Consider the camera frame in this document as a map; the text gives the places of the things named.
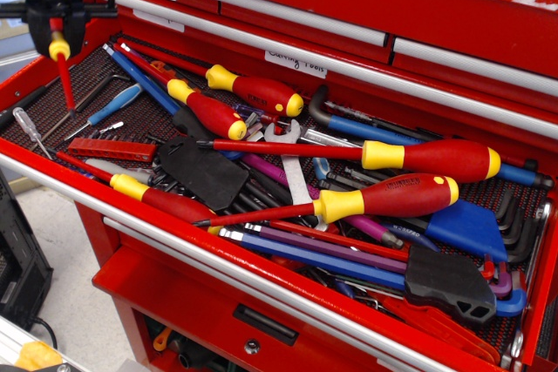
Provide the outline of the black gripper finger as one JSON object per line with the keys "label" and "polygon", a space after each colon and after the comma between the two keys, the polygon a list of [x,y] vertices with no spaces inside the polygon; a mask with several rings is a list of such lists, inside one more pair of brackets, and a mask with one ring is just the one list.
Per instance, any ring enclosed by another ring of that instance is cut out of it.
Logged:
{"label": "black gripper finger", "polygon": [[85,40],[86,25],[90,20],[91,15],[85,10],[69,10],[64,14],[63,34],[72,55],[78,55],[81,52]]}
{"label": "black gripper finger", "polygon": [[47,8],[29,8],[26,14],[26,22],[36,51],[46,57],[50,56],[51,19],[53,17],[55,17],[55,12],[53,9]]}

